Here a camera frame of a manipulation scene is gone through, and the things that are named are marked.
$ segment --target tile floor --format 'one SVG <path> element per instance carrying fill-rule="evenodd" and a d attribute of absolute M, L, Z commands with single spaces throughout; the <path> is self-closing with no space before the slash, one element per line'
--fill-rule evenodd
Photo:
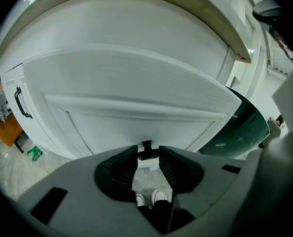
<path fill-rule="evenodd" d="M 9 148 L 0 142 L 0 190 L 14 200 L 49 173 L 70 161 L 52 152 L 43 154 L 36 162 L 32 161 L 32 157 L 26 154 L 34 144 L 25 133 L 20 135 L 18 144 L 24 154 L 15 145 Z M 172 200 L 172 189 L 160 169 L 150 171 L 149 168 L 138 168 L 132 189 L 141 193 L 148 205 L 151 205 L 151 195 L 155 189 L 163 189 L 169 201 Z"/>

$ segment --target drawer handle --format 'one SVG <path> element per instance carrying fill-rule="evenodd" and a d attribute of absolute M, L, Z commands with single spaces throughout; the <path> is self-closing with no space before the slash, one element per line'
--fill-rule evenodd
<path fill-rule="evenodd" d="M 25 113 L 25 112 L 24 112 L 24 109 L 23 109 L 23 107 L 22 107 L 22 105 L 21 105 L 21 103 L 20 103 L 20 101 L 19 101 L 19 98 L 18 98 L 18 95 L 19 95 L 20 93 L 22 93 L 22 90 L 20 89 L 20 87 L 16 87 L 16 88 L 17 88 L 17 90 L 16 90 L 16 92 L 15 92 L 15 94 L 14 94 L 14 97 L 15 97 L 15 100 L 16 100 L 16 103 L 17 103 L 17 106 L 18 106 L 18 108 L 20 109 L 20 112 L 21 112 L 22 115 L 24 115 L 25 117 L 33 119 L 33 117 L 32 117 L 31 115 L 29 115 L 28 113 Z"/>

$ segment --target cabinet door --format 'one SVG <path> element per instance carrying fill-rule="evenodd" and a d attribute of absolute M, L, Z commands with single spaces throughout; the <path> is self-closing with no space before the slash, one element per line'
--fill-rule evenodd
<path fill-rule="evenodd" d="M 192 66 L 144 49 L 111 44 L 69 48 L 24 62 L 34 105 L 65 145 L 92 153 L 138 145 L 197 151 L 241 101 Z"/>
<path fill-rule="evenodd" d="M 27 135 L 37 145 L 53 151 L 55 144 L 40 126 L 27 98 L 27 85 L 21 65 L 3 75 L 4 91 L 11 109 Z"/>

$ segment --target orange sofa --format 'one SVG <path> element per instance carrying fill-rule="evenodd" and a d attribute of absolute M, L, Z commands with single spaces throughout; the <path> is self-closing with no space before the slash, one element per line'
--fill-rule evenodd
<path fill-rule="evenodd" d="M 23 152 L 23 150 L 17 144 L 17 139 L 22 131 L 23 129 L 17 122 L 13 113 L 7 117 L 6 122 L 0 122 L 0 140 L 9 147 L 15 143 L 21 152 Z"/>

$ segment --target sneaker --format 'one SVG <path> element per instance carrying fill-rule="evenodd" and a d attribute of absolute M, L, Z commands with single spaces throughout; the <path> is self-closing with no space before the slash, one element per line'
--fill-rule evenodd
<path fill-rule="evenodd" d="M 137 206 L 146 206 L 146 200 L 140 193 L 136 193 Z"/>
<path fill-rule="evenodd" d="M 167 200 L 166 194 L 163 190 L 155 190 L 152 193 L 152 204 L 154 206 L 155 202 L 158 200 Z"/>

